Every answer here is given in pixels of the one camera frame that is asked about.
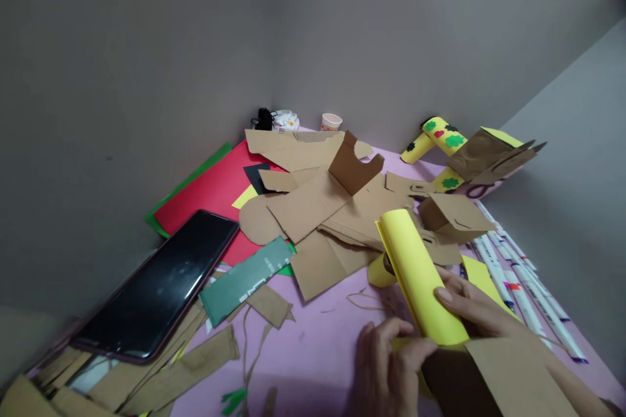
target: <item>cardboard box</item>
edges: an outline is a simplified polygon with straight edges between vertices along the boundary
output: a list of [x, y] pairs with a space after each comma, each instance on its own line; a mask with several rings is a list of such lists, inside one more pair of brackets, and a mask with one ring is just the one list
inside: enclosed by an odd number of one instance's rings
[[464, 195], [431, 193], [417, 207], [424, 227], [462, 245], [496, 227]]
[[327, 171], [267, 202], [267, 208], [292, 242], [299, 243], [307, 237], [382, 170], [385, 159], [380, 154], [367, 163], [358, 160], [356, 143], [356, 137], [347, 132]]
[[543, 362], [514, 339], [440, 347], [422, 372], [445, 417], [576, 417]]
[[446, 164], [467, 183], [490, 185], [526, 164], [546, 145], [531, 147], [534, 143], [523, 144], [503, 131], [481, 127]]

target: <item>paper cup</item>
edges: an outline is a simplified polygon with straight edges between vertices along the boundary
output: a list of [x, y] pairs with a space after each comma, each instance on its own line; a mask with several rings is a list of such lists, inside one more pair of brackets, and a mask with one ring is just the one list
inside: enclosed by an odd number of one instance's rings
[[343, 120], [334, 114], [321, 115], [321, 131], [337, 131]]

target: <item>green flower sticker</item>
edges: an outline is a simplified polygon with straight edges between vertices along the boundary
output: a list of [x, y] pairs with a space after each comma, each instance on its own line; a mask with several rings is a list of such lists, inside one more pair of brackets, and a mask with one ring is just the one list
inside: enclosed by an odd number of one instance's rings
[[458, 185], [458, 179], [444, 179], [441, 183], [446, 189], [454, 189]]
[[424, 131], [434, 130], [436, 126], [437, 122], [431, 120], [426, 125], [424, 125]]
[[464, 141], [465, 141], [465, 138], [463, 138], [461, 135], [452, 135], [452, 136], [448, 136], [445, 139], [445, 145], [448, 147], [461, 146]]

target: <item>fingernail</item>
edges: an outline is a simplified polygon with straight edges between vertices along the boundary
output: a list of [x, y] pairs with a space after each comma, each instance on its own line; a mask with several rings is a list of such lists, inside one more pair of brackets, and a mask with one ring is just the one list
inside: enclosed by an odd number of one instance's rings
[[442, 287], [436, 288], [435, 293], [441, 301], [445, 303], [452, 303], [452, 294], [445, 288], [442, 288]]

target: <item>brown cardboard piece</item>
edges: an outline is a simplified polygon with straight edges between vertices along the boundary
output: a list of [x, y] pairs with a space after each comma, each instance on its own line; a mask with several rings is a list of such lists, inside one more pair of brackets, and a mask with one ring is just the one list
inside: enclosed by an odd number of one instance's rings
[[[345, 134], [339, 132], [324, 140], [300, 142], [292, 134], [246, 130], [246, 139], [249, 152], [261, 154], [283, 169], [295, 172], [330, 165]], [[372, 154], [373, 149], [366, 143], [357, 142], [353, 152], [357, 159], [362, 159]]]
[[467, 183], [490, 185], [526, 164], [545, 146], [543, 143], [531, 148], [533, 144], [534, 140], [514, 147], [481, 128], [446, 164]]
[[229, 360], [239, 359], [232, 324], [155, 374], [122, 408], [124, 415], [165, 407]]
[[250, 295], [246, 302], [276, 329], [282, 327], [293, 306], [267, 285]]
[[43, 367], [37, 376], [33, 379], [41, 388], [46, 388], [55, 380], [65, 369], [74, 363], [81, 355], [80, 350], [75, 348], [66, 349], [61, 355], [52, 360], [48, 365]]
[[458, 244], [453, 239], [432, 231], [418, 229], [417, 232], [434, 264], [445, 267], [459, 265], [463, 261]]
[[149, 377], [154, 375], [170, 358], [196, 333], [204, 309], [197, 303], [192, 305], [182, 319], [159, 357], [147, 365], [132, 365], [120, 362], [89, 391], [89, 397], [105, 409], [115, 412], [130, 395], [133, 394]]
[[52, 405], [59, 410], [64, 417], [114, 417], [115, 414], [103, 409], [95, 402], [88, 400], [70, 388], [59, 388]]
[[445, 417], [577, 415], [542, 361], [514, 339], [440, 347], [422, 371]]
[[414, 206], [414, 201], [403, 193], [385, 190], [385, 176], [376, 174], [352, 199], [320, 226], [328, 232], [337, 232], [342, 240], [363, 244], [384, 252], [376, 221], [387, 211]]
[[72, 362], [51, 384], [51, 388], [58, 389], [65, 385], [72, 377], [78, 373], [85, 363], [87, 363], [93, 355], [88, 352], [82, 352], [76, 360]]
[[428, 197], [429, 192], [434, 192], [435, 188], [431, 182], [407, 179], [388, 172], [385, 179], [385, 188], [395, 193], [403, 193], [418, 200]]
[[[267, 172], [287, 174], [285, 172]], [[284, 195], [280, 193], [258, 195], [248, 200], [239, 210], [239, 227], [243, 234], [256, 245], [266, 245], [279, 236], [287, 239], [287, 235], [280, 229], [278, 221], [267, 209], [268, 201], [281, 196]]]
[[0, 403], [0, 417], [61, 417], [23, 375], [11, 384]]
[[268, 201], [267, 207], [292, 242], [302, 241], [382, 170], [385, 159], [381, 155], [368, 163], [356, 158], [356, 141], [347, 132], [328, 171], [286, 196]]
[[379, 255], [319, 231], [313, 231], [295, 248], [298, 253], [292, 256], [291, 266], [305, 301], [369, 265]]
[[457, 244], [465, 244], [496, 227], [464, 195], [431, 193], [417, 207], [424, 226]]

